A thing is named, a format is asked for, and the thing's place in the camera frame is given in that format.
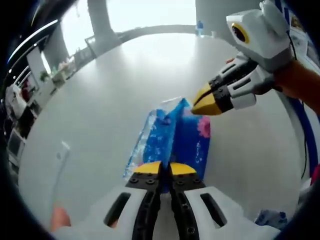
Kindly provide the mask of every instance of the plastic bag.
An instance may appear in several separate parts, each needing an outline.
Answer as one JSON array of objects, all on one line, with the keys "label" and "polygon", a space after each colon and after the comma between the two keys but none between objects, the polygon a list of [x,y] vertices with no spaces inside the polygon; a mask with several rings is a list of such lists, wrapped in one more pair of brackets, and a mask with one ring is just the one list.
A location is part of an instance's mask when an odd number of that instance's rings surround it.
[{"label": "plastic bag", "polygon": [[210,133],[210,118],[193,115],[185,98],[162,102],[147,116],[123,177],[128,180],[144,163],[162,161],[165,168],[169,162],[187,164],[203,180]]}]

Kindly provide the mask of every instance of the white table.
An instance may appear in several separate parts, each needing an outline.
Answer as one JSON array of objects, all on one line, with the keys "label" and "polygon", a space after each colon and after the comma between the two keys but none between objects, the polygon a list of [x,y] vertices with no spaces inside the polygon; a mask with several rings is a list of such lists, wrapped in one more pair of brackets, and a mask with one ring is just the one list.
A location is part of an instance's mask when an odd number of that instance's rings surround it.
[{"label": "white table", "polygon": [[[73,224],[85,218],[91,204],[125,184],[124,168],[149,111],[164,100],[193,97],[236,53],[220,39],[155,34],[126,42],[77,72],[43,109],[22,154],[20,192],[34,215],[47,227],[55,201]],[[211,136],[207,185],[236,200],[251,219],[262,208],[292,216],[302,157],[274,91],[253,107],[212,117]],[[55,159],[61,141],[70,146],[62,167]]]}]

